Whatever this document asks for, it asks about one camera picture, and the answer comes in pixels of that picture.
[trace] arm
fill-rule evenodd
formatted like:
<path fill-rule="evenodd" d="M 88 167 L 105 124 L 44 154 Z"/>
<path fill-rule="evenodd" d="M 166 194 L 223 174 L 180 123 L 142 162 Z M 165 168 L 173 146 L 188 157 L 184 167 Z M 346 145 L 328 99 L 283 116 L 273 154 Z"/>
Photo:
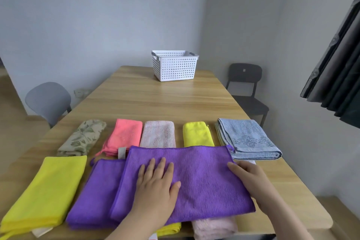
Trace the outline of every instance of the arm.
<path fill-rule="evenodd" d="M 170 163 L 164 173 L 165 162 L 163 157 L 154 170 L 155 159 L 152 159 L 146 172 L 145 165 L 141 166 L 133 207 L 106 240 L 148 240 L 166 223 L 174 210 L 181 183 L 178 181 L 171 187 L 174 164 Z"/>
<path fill-rule="evenodd" d="M 239 161 L 238 165 L 229 162 L 227 165 L 269 217 L 279 240 L 314 240 L 258 165 L 248 161 Z"/>

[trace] purple towel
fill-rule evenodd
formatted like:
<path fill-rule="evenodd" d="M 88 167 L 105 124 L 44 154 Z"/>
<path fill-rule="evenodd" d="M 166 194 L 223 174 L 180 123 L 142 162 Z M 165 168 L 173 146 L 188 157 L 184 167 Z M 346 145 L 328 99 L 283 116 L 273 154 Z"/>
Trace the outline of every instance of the purple towel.
<path fill-rule="evenodd" d="M 174 163 L 173 183 L 181 181 L 175 209 L 166 222 L 172 224 L 197 219 L 240 215 L 255 211 L 241 180 L 227 167 L 232 161 L 228 146 L 192 146 L 186 148 L 130 147 L 125 169 L 110 217 L 121 222 L 130 212 L 136 181 L 142 164 L 161 157 Z"/>
<path fill-rule="evenodd" d="M 92 168 L 86 185 L 71 208 L 66 222 L 72 229 L 116 228 L 109 211 L 124 170 L 123 159 L 100 159 Z"/>

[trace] light pink towel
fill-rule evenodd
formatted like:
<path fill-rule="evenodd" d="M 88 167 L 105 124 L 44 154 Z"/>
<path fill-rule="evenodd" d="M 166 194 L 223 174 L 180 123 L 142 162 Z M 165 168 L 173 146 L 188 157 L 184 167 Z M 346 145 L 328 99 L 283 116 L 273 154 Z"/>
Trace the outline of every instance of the light pink towel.
<path fill-rule="evenodd" d="M 102 152 L 105 152 L 106 156 L 117 156 L 119 147 L 128 149 L 132 145 L 139 146 L 142 128 L 141 121 L 117 119 L 114 131 L 95 156 Z"/>
<path fill-rule="evenodd" d="M 166 120 L 147 121 L 144 124 L 140 147 L 176 148 L 174 123 Z"/>
<path fill-rule="evenodd" d="M 192 221 L 195 240 L 215 240 L 232 236 L 238 231 L 234 216 Z"/>

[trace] blue towel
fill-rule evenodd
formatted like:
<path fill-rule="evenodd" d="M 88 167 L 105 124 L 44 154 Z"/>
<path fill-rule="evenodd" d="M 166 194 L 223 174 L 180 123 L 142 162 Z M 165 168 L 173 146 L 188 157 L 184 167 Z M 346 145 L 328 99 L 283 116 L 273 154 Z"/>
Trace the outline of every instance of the blue towel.
<path fill-rule="evenodd" d="M 234 148 L 230 152 L 233 159 L 260 161 L 282 156 L 254 120 L 218 119 L 215 126 L 221 145 L 230 144 Z"/>

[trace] hand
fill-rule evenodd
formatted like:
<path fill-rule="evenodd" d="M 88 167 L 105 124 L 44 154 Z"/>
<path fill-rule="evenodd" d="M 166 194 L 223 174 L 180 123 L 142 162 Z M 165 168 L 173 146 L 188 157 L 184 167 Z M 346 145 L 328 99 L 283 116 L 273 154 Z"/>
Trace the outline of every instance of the hand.
<path fill-rule="evenodd" d="M 145 165 L 141 166 L 136 183 L 133 207 L 129 213 L 132 216 L 142 217 L 146 223 L 142 224 L 142 226 L 151 229 L 152 233 L 161 228 L 169 219 L 181 187 L 180 181 L 174 183 L 171 187 L 174 164 L 170 163 L 164 173 L 165 163 L 166 160 L 163 157 L 154 170 L 155 159 L 153 158 L 146 172 Z"/>
<path fill-rule="evenodd" d="M 259 208 L 269 215 L 271 206 L 282 201 L 281 196 L 272 185 L 264 171 L 255 164 L 240 160 L 237 165 L 228 162 L 228 168 L 241 179 L 250 195 L 255 198 Z"/>

